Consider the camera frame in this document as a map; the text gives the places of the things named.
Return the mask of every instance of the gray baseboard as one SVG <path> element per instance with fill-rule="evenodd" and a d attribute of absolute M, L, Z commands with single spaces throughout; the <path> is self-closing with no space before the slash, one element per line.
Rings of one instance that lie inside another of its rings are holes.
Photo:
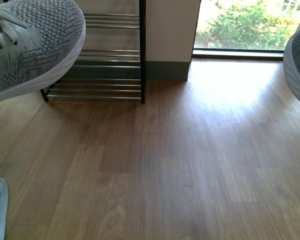
<path fill-rule="evenodd" d="M 147 61 L 147 80 L 187 81 L 190 62 L 183 61 Z"/>

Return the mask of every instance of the window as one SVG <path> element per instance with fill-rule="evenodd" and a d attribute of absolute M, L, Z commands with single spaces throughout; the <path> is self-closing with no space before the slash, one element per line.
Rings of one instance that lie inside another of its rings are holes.
<path fill-rule="evenodd" d="M 300 0 L 202 0 L 194 49 L 283 51 Z"/>

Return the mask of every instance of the sunlight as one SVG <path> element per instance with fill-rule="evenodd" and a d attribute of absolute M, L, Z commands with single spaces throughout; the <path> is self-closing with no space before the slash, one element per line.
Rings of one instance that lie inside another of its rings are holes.
<path fill-rule="evenodd" d="M 195 91 L 211 105 L 251 105 L 267 91 L 277 65 L 244 62 L 200 63 L 202 77 L 196 79 Z"/>

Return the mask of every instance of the baseboard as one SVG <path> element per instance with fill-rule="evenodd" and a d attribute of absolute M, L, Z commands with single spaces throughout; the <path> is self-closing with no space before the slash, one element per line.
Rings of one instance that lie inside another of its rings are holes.
<path fill-rule="evenodd" d="M 147 61 L 147 80 L 187 81 L 190 62 L 180 61 Z"/>
<path fill-rule="evenodd" d="M 64 79 L 140 79 L 140 64 L 82 61 L 77 60 L 72 68 L 63 76 Z M 187 81 L 190 62 L 180 61 L 147 61 L 147 80 Z"/>

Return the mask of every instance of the gray knit sneaker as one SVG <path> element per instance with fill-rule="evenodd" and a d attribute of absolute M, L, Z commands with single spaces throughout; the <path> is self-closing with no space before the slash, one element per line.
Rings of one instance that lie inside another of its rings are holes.
<path fill-rule="evenodd" d="M 300 101 L 300 29 L 286 44 L 283 54 L 283 69 L 292 93 Z"/>
<path fill-rule="evenodd" d="M 0 101 L 56 82 L 77 59 L 85 35 L 73 0 L 0 4 Z"/>

